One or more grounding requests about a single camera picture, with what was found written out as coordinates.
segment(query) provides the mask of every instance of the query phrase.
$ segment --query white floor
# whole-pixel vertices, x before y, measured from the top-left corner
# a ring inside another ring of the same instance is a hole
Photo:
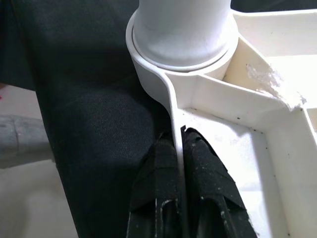
[[[0,115],[41,118],[35,92],[0,86]],[[0,169],[0,238],[76,238],[51,160]]]

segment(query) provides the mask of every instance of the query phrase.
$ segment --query white plastic holder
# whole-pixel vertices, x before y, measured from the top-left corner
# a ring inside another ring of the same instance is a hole
[[[290,112],[276,97],[258,92],[262,88],[248,77],[246,65],[265,72],[271,69],[268,60],[282,68],[294,53],[317,56],[317,10],[233,13],[248,40],[233,37],[228,51],[209,66],[172,71],[142,56],[133,41],[135,14],[126,31],[129,52],[143,88],[170,114],[180,166],[185,125],[197,129],[228,168],[259,237],[315,237],[317,109]],[[296,66],[289,70],[302,71]],[[315,68],[310,72],[317,75]]]

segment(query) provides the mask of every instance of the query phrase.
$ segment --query white cylinder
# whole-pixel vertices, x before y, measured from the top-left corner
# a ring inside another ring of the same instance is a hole
[[[169,70],[216,62],[232,36],[231,0],[140,0],[133,41],[139,54]]]

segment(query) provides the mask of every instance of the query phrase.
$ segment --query plastic compartment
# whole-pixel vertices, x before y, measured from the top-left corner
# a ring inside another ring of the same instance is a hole
[[[180,164],[180,128],[186,125],[209,141],[228,168],[259,237],[315,237],[316,109],[289,112],[276,98],[257,92],[259,85],[248,77],[246,64],[265,71],[272,59],[268,57],[283,57],[296,41],[308,37],[306,44],[296,44],[292,54],[305,55],[308,49],[314,49],[317,33],[311,32],[311,22],[317,22],[317,11],[235,12],[235,18],[242,37],[221,73],[212,67],[177,73],[152,65],[133,46],[133,18],[127,29],[127,45],[142,86],[171,115]],[[302,35],[298,36],[293,27],[300,28]],[[281,41],[279,54],[272,41],[273,32]],[[314,82],[305,83],[311,87]]]

